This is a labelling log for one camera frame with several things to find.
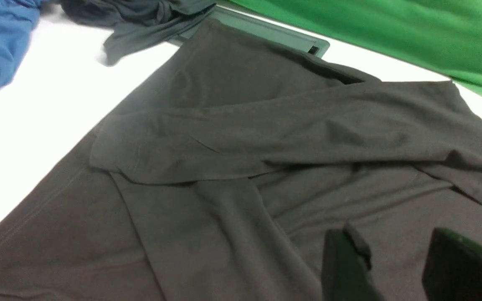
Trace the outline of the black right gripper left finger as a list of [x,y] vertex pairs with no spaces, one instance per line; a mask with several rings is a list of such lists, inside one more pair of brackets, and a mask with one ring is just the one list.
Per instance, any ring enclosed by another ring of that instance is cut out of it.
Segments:
[[324,301],[382,301],[371,277],[372,251],[351,225],[325,233],[321,285]]

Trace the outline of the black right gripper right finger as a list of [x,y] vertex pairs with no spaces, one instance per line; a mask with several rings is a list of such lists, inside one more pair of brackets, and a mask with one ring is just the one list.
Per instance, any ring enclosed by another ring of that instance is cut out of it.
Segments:
[[482,301],[482,245],[436,227],[421,282],[429,301]]

